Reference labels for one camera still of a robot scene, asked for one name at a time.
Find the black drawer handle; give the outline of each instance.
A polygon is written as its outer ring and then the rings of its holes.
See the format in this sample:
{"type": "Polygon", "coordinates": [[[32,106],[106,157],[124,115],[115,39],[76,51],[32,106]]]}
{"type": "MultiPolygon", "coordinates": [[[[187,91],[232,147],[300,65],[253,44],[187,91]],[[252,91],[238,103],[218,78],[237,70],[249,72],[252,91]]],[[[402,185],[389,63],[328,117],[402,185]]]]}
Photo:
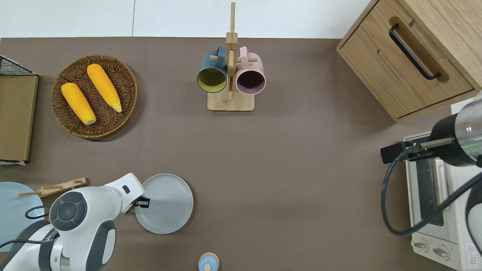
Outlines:
{"type": "Polygon", "coordinates": [[[395,29],[398,27],[398,24],[395,24],[390,28],[390,31],[388,32],[388,35],[390,38],[393,40],[393,42],[400,48],[400,50],[405,54],[405,56],[410,60],[410,62],[415,66],[415,68],[422,74],[422,76],[427,79],[427,80],[433,80],[437,77],[440,76],[440,73],[437,73],[436,75],[431,75],[428,73],[428,71],[422,66],[420,61],[414,56],[414,54],[403,44],[403,42],[400,40],[400,38],[395,34],[395,29]]]}

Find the round woven tray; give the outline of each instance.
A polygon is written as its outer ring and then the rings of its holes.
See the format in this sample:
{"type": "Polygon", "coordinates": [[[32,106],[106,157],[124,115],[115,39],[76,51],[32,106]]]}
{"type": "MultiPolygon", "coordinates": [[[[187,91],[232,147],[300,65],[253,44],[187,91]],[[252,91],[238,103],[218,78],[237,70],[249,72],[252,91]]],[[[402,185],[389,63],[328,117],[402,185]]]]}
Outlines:
{"type": "Polygon", "coordinates": [[[131,70],[108,55],[88,55],[68,65],[57,77],[52,89],[52,110],[59,124],[69,133],[83,138],[107,136],[121,128],[132,115],[137,101],[137,82],[131,70]],[[110,107],[87,75],[87,66],[99,64],[119,95],[122,112],[110,107]],[[85,125],[68,105],[61,92],[63,84],[76,83],[94,112],[96,121],[85,125]]]}

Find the dark green mug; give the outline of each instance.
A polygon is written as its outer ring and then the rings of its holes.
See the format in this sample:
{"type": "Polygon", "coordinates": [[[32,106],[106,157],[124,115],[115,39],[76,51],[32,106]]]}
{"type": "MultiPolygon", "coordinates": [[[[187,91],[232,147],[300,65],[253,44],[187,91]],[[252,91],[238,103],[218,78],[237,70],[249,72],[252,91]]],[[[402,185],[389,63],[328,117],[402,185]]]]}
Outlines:
{"type": "Polygon", "coordinates": [[[226,47],[220,45],[216,50],[204,54],[196,81],[200,88],[209,93],[222,91],[228,82],[228,66],[224,62],[226,47]]]}

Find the oven window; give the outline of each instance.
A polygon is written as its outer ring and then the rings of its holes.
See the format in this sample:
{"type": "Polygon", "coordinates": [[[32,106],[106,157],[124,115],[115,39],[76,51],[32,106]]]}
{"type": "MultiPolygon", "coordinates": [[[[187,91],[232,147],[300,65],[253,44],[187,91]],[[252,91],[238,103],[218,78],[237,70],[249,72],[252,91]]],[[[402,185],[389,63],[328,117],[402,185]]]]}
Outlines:
{"type": "MultiPolygon", "coordinates": [[[[425,219],[438,204],[438,184],[434,164],[434,159],[424,159],[416,162],[418,198],[422,219],[425,219]]],[[[437,215],[429,224],[443,226],[443,213],[437,215]]]]}

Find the white wall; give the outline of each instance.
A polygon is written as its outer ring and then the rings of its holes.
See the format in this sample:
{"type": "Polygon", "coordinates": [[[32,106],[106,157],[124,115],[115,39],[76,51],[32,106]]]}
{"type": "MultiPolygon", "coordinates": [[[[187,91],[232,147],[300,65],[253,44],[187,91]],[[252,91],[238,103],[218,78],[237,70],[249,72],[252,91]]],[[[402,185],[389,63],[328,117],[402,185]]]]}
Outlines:
{"type": "MultiPolygon", "coordinates": [[[[0,37],[225,37],[231,0],[0,0],[0,37]]],[[[369,0],[237,0],[251,38],[341,38],[369,0]]]]}

